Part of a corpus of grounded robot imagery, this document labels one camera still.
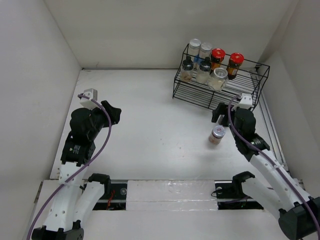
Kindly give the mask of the black-capped brown spice bottle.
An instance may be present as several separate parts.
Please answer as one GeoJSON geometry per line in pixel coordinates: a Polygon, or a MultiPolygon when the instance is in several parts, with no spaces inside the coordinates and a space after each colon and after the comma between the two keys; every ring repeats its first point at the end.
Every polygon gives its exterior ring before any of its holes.
{"type": "Polygon", "coordinates": [[[180,67],[180,80],[186,83],[190,82],[193,76],[193,68],[193,61],[190,56],[187,56],[186,59],[182,61],[180,67]]]}

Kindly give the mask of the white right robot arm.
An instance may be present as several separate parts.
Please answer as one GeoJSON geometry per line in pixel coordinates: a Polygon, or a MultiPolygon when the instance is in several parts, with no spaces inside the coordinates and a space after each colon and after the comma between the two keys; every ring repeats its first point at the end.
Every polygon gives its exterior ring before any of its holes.
{"type": "Polygon", "coordinates": [[[289,240],[320,232],[320,199],[307,193],[278,162],[267,142],[256,133],[256,118],[248,106],[223,102],[212,112],[213,123],[229,127],[237,150],[269,183],[249,171],[238,173],[215,191],[220,199],[251,198],[270,212],[289,240]]]}

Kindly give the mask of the white-lid spice jar front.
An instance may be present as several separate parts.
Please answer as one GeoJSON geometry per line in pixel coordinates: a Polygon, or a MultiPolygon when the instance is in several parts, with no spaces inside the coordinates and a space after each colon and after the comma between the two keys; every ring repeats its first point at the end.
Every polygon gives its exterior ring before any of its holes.
{"type": "Polygon", "coordinates": [[[212,129],[212,131],[208,137],[208,140],[211,143],[217,145],[221,142],[221,140],[223,139],[225,134],[226,134],[225,128],[222,125],[217,125],[212,129]]]}

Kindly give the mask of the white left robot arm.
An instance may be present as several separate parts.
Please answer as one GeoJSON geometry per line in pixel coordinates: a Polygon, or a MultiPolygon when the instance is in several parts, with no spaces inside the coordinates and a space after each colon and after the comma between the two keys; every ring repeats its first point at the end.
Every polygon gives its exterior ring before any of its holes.
{"type": "Polygon", "coordinates": [[[82,107],[71,113],[70,132],[64,143],[59,167],[59,186],[34,217],[28,240],[82,240],[84,225],[100,198],[112,191],[109,175],[94,173],[83,183],[89,165],[100,155],[95,139],[103,128],[120,121],[122,110],[108,101],[79,96],[82,107]]]}

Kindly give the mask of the black-capped white powder bottle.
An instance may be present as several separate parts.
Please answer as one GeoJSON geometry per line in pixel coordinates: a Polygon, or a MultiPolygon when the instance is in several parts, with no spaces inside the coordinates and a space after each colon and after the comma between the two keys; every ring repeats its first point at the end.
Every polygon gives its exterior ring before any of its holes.
{"type": "Polygon", "coordinates": [[[209,57],[206,57],[200,62],[197,69],[196,81],[200,84],[206,84],[210,76],[211,61],[209,57]]]}

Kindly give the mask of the silver-capped blue-label shaker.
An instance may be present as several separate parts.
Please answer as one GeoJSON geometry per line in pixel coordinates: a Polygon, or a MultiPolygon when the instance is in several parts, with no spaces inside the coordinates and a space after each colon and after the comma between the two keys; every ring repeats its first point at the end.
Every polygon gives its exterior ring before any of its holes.
{"type": "Polygon", "coordinates": [[[193,62],[194,68],[197,66],[201,44],[202,44],[201,41],[197,38],[191,39],[188,44],[187,53],[190,56],[191,61],[193,62]]]}
{"type": "Polygon", "coordinates": [[[209,42],[203,42],[200,45],[200,50],[198,54],[198,62],[200,63],[203,61],[206,57],[210,57],[211,52],[212,52],[213,46],[209,42]]]}

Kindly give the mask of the red-capped dark sauce bottle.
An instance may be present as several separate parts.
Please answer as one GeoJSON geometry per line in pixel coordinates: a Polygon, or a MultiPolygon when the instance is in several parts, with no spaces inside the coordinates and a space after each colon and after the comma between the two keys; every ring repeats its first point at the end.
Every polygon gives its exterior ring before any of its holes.
{"type": "Polygon", "coordinates": [[[221,63],[225,58],[225,51],[221,48],[214,48],[211,51],[211,70],[213,71],[215,68],[219,68],[221,63]]]}

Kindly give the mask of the red-lid brown sauce jar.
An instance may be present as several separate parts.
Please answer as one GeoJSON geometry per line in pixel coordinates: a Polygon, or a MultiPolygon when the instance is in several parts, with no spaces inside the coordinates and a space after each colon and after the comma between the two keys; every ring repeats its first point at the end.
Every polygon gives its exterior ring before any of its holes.
{"type": "Polygon", "coordinates": [[[244,60],[244,56],[239,52],[234,52],[230,55],[226,68],[229,80],[233,80],[237,76],[237,72],[243,64],[244,60]]]}

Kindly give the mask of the clear glass jar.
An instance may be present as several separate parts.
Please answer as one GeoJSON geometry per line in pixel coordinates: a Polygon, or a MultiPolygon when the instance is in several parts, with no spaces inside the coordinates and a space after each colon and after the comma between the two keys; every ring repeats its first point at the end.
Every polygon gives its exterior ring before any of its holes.
{"type": "Polygon", "coordinates": [[[210,74],[207,85],[213,91],[221,91],[228,81],[228,72],[222,67],[216,67],[210,74]]]}

